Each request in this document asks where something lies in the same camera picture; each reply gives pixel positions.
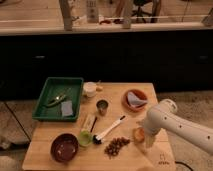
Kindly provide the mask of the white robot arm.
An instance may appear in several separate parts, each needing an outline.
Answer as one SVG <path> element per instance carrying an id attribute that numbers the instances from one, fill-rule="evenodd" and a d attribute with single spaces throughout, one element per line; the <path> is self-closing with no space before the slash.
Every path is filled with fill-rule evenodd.
<path id="1" fill-rule="evenodd" d="M 188 121 L 176 115 L 178 107 L 171 99 L 164 99 L 150 107 L 141 126 L 150 144 L 161 129 L 170 131 L 193 145 L 213 155 L 213 129 Z"/>

